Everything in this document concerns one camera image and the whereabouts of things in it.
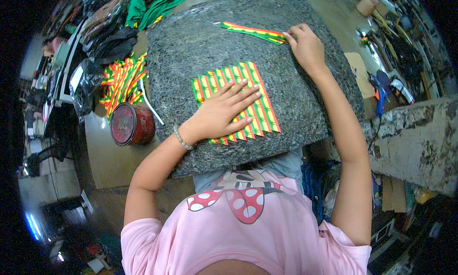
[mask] stone work surface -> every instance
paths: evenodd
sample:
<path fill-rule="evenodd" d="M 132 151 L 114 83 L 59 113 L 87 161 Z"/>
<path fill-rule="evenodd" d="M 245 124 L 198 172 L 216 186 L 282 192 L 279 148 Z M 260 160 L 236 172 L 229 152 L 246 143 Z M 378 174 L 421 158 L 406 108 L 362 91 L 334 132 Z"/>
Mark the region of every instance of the stone work surface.
<path fill-rule="evenodd" d="M 386 112 L 369 151 L 373 172 L 452 196 L 458 179 L 458 100 L 436 99 Z M 362 122 L 369 144 L 379 119 Z M 325 147 L 339 160 L 332 141 Z"/>
<path fill-rule="evenodd" d="M 202 173 L 266 158 L 328 137 L 323 101 L 295 61 L 288 44 L 226 32 L 217 22 L 283 32 L 307 23 L 322 40 L 326 63 L 362 120 L 361 93 L 335 37 L 306 0 L 215 0 L 200 3 L 160 21 L 147 33 L 151 102 L 165 125 L 156 125 L 161 141 L 197 110 L 191 78 L 197 74 L 252 61 L 260 71 L 282 133 L 229 146 L 201 141 L 172 172 L 173 177 Z"/>

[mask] granite countertop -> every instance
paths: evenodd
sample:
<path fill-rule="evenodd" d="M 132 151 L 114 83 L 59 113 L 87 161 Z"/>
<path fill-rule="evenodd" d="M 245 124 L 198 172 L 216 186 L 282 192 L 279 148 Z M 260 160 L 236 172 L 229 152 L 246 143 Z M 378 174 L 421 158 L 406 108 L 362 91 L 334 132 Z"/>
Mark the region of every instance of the granite countertop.
<path fill-rule="evenodd" d="M 339 43 L 306 0 L 214 0 L 197 4 L 160 21 L 147 32 L 151 103 L 165 125 L 156 121 L 161 141 L 173 125 L 190 118 L 198 106 L 191 78 L 197 74 L 251 61 L 264 81 L 282 133 L 229 142 L 229 146 L 201 141 L 175 167 L 181 177 L 255 161 L 328 137 L 323 101 L 311 79 L 297 64 L 288 44 L 280 46 L 260 38 L 226 32 L 217 24 L 284 32 L 306 23 L 321 39 L 326 64 L 360 121 L 363 98 Z"/>

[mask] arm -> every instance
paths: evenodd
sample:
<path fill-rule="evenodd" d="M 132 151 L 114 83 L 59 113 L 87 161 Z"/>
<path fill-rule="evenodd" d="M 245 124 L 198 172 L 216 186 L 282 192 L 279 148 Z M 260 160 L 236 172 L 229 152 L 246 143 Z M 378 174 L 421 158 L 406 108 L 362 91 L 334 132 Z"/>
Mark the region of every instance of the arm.
<path fill-rule="evenodd" d="M 369 155 L 358 119 L 344 93 L 324 62 L 324 48 L 319 38 L 305 24 L 283 33 L 291 49 L 320 91 L 342 161 L 340 184 L 331 223 L 352 242 L 370 244 L 372 222 L 372 175 Z"/>
<path fill-rule="evenodd" d="M 207 99 L 178 132 L 189 145 L 202 139 L 219 138 L 244 129 L 253 118 L 231 123 L 232 119 L 260 97 L 259 87 L 248 88 L 240 93 L 246 80 L 234 86 L 232 82 Z M 170 135 L 135 170 L 130 182 L 124 210 L 124 226 L 142 218 L 159 219 L 156 191 L 162 186 L 177 162 L 187 152 L 176 138 Z"/>

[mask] metal tin lid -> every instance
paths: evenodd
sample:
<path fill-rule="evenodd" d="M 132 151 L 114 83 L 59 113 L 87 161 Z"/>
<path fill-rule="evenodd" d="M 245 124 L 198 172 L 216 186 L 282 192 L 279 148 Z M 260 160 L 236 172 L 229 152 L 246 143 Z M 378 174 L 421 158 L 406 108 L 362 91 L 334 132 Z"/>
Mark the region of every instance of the metal tin lid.
<path fill-rule="evenodd" d="M 135 135 L 137 118 L 134 107 L 127 102 L 118 105 L 111 118 L 111 137 L 119 146 L 126 146 Z"/>

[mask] pink t-shirt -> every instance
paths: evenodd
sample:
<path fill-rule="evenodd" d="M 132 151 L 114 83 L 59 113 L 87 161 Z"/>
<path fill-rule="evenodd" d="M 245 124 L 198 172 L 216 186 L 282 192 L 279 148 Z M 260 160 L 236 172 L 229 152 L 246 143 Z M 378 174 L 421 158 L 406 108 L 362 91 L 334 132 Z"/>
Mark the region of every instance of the pink t-shirt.
<path fill-rule="evenodd" d="M 126 274 L 195 274 L 221 260 L 270 274 L 366 274 L 371 247 L 337 227 L 317 226 L 296 181 L 270 171 L 227 172 L 182 201 L 169 219 L 144 218 L 121 232 Z"/>

